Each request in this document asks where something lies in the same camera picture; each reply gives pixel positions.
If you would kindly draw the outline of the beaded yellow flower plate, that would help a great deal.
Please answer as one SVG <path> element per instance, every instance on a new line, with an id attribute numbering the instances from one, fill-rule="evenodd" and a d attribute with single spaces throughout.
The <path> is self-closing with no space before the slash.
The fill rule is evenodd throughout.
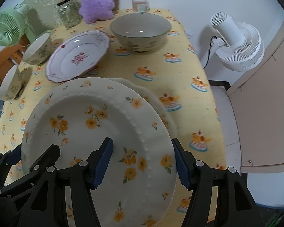
<path id="1" fill-rule="evenodd" d="M 175 191 L 174 133 L 147 88 L 126 79 L 70 80 L 37 101 L 22 139 L 22 169 L 28 173 L 56 145 L 59 172 L 98 165 L 91 196 L 102 226 L 157 226 Z"/>

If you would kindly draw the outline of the scalloped yellow flower plate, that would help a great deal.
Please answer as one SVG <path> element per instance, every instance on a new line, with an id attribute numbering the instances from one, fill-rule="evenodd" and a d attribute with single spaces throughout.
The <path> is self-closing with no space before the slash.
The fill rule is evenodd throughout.
<path id="1" fill-rule="evenodd" d="M 120 84 L 125 85 L 126 87 L 134 90 L 137 94 L 143 97 L 156 111 L 156 113 L 161 118 L 165 127 L 168 130 L 168 133 L 171 138 L 178 138 L 178 132 L 176 124 L 172 118 L 172 116 L 168 113 L 164 105 L 161 103 L 159 98 L 149 89 L 136 85 L 129 81 L 128 79 L 110 79 Z"/>

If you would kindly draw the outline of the red pattern white plate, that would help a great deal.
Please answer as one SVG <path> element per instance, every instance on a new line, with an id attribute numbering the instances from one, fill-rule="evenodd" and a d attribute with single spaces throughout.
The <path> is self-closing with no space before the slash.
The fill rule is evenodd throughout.
<path id="1" fill-rule="evenodd" d="M 106 55 L 110 37 L 101 31 L 87 31 L 69 38 L 49 58 L 45 75 L 54 83 L 67 82 L 94 68 Z"/>

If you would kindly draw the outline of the large floral ceramic bowl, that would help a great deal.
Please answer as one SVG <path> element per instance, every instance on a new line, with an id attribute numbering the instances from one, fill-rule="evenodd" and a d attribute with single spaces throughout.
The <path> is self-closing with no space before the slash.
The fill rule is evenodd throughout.
<path id="1" fill-rule="evenodd" d="M 132 13 L 111 22 L 110 30 L 123 47 L 130 51 L 147 52 L 166 42 L 171 24 L 156 14 Z"/>

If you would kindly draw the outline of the orange wooden chair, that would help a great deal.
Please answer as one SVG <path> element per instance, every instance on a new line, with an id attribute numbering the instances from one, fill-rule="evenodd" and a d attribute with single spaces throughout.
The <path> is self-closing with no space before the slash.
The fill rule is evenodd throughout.
<path id="1" fill-rule="evenodd" d="M 0 85 L 5 75 L 15 64 L 20 64 L 23 58 L 23 50 L 19 45 L 5 47 L 0 51 Z"/>

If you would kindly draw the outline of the beige door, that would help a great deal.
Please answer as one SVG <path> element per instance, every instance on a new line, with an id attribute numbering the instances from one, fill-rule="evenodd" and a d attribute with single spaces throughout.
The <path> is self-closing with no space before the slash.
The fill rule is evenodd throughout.
<path id="1" fill-rule="evenodd" d="M 284 172 L 284 22 L 262 62 L 227 91 L 244 173 Z"/>

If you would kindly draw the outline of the green desk fan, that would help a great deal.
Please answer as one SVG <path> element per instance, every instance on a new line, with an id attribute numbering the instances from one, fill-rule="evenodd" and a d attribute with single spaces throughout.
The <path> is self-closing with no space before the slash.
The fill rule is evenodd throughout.
<path id="1" fill-rule="evenodd" d="M 32 43 L 45 33 L 51 34 L 50 30 L 36 33 L 29 21 L 29 10 L 29 5 L 22 4 L 0 11 L 0 46 L 14 46 L 20 42 L 24 35 Z"/>

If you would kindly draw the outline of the yellow patterned tablecloth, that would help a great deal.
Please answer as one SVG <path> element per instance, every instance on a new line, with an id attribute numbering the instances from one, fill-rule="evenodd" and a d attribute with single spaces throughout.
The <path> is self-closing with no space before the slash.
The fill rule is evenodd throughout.
<path id="1" fill-rule="evenodd" d="M 144 53 L 130 52 L 123 47 L 110 30 L 110 21 L 91 25 L 78 24 L 73 29 L 55 28 L 52 32 L 54 52 L 69 38 L 87 31 L 101 31 L 110 36 L 110 47 L 91 73 L 80 77 L 104 79 L 128 79 L 132 83 L 151 90 L 172 116 L 178 139 L 185 150 L 196 159 L 213 168 L 225 169 L 226 155 L 218 111 L 209 82 L 193 52 L 181 24 L 167 10 L 155 10 L 152 14 L 167 19 L 175 34 L 157 50 Z M 21 63 L 19 69 L 32 68 L 32 75 L 18 100 L 7 101 L 0 119 L 0 153 L 22 144 L 27 121 L 47 91 L 61 84 L 49 81 L 46 65 L 30 66 Z M 25 172 L 22 162 L 9 170 L 6 183 L 10 184 Z M 172 202 L 157 226 L 180 226 L 190 202 L 190 192 L 179 182 L 176 174 Z"/>

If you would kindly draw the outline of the glass jar black lid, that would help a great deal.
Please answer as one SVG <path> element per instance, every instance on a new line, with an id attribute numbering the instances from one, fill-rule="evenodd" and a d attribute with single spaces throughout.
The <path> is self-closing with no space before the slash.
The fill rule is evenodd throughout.
<path id="1" fill-rule="evenodd" d="M 61 0 L 57 3 L 57 8 L 59 17 L 67 29 L 74 27 L 81 22 L 77 1 Z"/>

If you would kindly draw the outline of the white standing fan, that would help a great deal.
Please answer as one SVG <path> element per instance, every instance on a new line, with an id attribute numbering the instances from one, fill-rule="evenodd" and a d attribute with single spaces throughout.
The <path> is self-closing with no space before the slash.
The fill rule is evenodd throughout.
<path id="1" fill-rule="evenodd" d="M 246 72 L 262 61 L 265 46 L 254 26 L 235 22 L 225 12 L 213 15 L 210 24 L 218 36 L 213 37 L 209 53 L 216 54 L 224 67 L 234 72 Z"/>

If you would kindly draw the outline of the purple plush toy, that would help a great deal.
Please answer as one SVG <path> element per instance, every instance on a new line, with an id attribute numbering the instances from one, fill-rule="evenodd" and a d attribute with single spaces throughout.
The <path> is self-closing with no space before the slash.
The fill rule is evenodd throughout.
<path id="1" fill-rule="evenodd" d="M 86 24 L 92 24 L 98 20 L 106 21 L 114 17 L 113 0 L 80 0 L 79 14 Z"/>

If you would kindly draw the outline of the cotton swab container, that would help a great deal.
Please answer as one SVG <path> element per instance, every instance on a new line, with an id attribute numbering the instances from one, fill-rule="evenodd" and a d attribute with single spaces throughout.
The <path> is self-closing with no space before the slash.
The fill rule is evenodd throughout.
<path id="1" fill-rule="evenodd" d="M 148 0 L 131 0 L 132 9 L 134 12 L 146 13 L 149 11 L 149 2 Z"/>

